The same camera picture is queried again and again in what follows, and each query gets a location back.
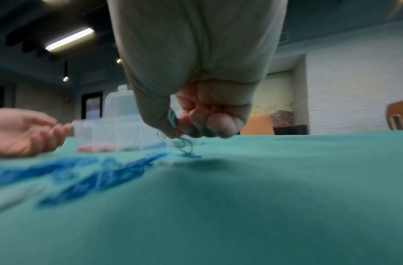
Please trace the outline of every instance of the ceiling light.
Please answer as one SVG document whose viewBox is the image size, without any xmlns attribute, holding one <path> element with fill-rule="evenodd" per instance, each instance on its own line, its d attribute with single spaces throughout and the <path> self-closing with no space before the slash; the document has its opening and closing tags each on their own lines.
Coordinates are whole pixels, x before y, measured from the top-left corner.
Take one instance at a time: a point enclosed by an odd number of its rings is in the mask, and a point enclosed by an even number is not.
<svg viewBox="0 0 403 265">
<path fill-rule="evenodd" d="M 62 47 L 64 45 L 66 45 L 68 43 L 71 43 L 73 41 L 77 41 L 77 40 L 79 40 L 79 39 L 81 39 L 83 37 L 86 37 L 86 36 L 88 36 L 88 35 L 90 35 L 92 33 L 94 33 L 94 30 L 92 28 L 84 29 L 82 31 L 79 31 L 78 33 L 75 33 L 73 35 L 70 35 L 70 36 L 68 36 L 66 38 L 63 38 L 63 39 L 61 39 L 59 41 L 56 41 L 56 42 L 48 45 L 45 49 L 47 51 L 52 51 L 54 49 L 57 49 L 59 47 Z"/>
</svg>

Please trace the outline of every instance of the wooden chair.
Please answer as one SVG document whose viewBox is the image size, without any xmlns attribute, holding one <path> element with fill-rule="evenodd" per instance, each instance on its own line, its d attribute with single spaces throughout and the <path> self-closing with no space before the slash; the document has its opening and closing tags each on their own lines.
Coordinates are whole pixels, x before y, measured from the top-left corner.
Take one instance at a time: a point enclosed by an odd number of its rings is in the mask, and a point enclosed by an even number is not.
<svg viewBox="0 0 403 265">
<path fill-rule="evenodd" d="M 247 124 L 242 128 L 241 135 L 274 135 L 270 115 L 251 115 Z"/>
<path fill-rule="evenodd" d="M 391 130 L 403 130 L 403 101 L 388 105 L 386 121 Z"/>
</svg>

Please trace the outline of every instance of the teal tablecloth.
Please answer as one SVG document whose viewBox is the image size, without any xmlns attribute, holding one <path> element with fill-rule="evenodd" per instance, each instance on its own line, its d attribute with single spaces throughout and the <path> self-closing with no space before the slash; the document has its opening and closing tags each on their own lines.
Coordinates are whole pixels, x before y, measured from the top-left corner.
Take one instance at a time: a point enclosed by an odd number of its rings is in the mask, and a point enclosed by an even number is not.
<svg viewBox="0 0 403 265">
<path fill-rule="evenodd" d="M 46 186 L 0 213 L 0 265 L 403 265 L 403 131 L 202 141 L 201 159 L 170 155 L 182 164 L 155 164 L 60 206 L 36 207 L 72 183 L 43 176 L 0 187 L 2 196 Z M 0 162 L 72 156 L 68 141 L 53 154 Z M 74 171 L 85 178 L 100 168 Z"/>
</svg>

